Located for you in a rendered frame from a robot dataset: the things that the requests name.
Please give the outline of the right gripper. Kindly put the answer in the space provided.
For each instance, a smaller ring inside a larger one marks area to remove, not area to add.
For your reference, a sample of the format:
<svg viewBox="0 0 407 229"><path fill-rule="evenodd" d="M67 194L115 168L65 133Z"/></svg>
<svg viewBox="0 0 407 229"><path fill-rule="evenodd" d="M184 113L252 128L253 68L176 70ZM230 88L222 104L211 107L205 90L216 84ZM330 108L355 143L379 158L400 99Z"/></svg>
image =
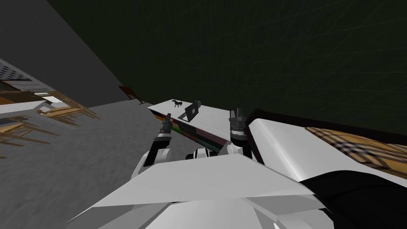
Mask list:
<svg viewBox="0 0 407 229"><path fill-rule="evenodd" d="M246 127L246 118L243 116L241 108L237 108L236 115L235 111L230 111L230 127L232 131L244 131Z"/></svg>

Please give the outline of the bed with plaid blanket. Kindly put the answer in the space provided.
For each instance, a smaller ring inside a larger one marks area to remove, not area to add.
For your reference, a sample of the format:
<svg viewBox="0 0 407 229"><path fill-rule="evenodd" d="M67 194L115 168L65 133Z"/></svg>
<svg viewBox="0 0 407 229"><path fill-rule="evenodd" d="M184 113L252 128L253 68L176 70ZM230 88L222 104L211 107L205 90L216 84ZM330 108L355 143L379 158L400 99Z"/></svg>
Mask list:
<svg viewBox="0 0 407 229"><path fill-rule="evenodd" d="M271 120L267 112L254 109L247 127L265 166L298 182L328 172L356 171L377 175L407 188L407 180L362 165L304 127Z"/></svg>

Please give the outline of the black picture frame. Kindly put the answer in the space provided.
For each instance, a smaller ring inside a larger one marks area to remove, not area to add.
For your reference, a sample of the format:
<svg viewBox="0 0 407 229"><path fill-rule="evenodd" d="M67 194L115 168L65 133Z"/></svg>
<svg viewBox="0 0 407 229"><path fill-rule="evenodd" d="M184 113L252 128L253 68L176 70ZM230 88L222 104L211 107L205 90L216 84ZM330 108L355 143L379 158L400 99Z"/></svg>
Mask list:
<svg viewBox="0 0 407 229"><path fill-rule="evenodd" d="M191 103L188 107L185 108L185 112L178 117L178 119L190 122L199 112L199 108L201 107L201 101L196 100Z"/></svg>

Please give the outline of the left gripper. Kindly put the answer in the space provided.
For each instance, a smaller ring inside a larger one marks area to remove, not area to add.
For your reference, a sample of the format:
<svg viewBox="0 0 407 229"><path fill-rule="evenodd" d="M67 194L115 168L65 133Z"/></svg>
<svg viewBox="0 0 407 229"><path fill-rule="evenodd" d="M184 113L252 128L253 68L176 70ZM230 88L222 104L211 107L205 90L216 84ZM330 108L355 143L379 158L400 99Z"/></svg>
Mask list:
<svg viewBox="0 0 407 229"><path fill-rule="evenodd" d="M171 113L168 113L162 122L159 134L170 134L171 130L172 130Z"/></svg>

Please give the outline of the white nightstand with coloured drawers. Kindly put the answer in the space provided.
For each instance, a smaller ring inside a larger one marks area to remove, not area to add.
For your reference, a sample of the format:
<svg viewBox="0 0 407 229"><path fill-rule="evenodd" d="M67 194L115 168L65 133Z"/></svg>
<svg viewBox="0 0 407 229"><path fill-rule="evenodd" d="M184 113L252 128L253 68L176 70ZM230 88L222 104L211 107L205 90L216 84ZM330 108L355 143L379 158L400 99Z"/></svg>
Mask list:
<svg viewBox="0 0 407 229"><path fill-rule="evenodd" d="M200 145L215 151L223 152L225 145L230 144L230 111L201 105L191 121L187 117L179 118L192 103L186 101L176 106L171 99L148 107L158 120L163 121L171 114L172 129Z"/></svg>

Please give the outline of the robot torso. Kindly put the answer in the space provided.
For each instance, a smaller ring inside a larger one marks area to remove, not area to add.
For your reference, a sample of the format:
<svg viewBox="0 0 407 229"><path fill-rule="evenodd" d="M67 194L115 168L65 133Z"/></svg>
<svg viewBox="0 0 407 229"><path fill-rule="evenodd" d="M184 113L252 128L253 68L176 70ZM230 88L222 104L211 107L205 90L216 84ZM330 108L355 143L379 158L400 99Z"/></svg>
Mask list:
<svg viewBox="0 0 407 229"><path fill-rule="evenodd" d="M66 229L339 229L300 182L327 173L307 150L261 149L153 165Z"/></svg>

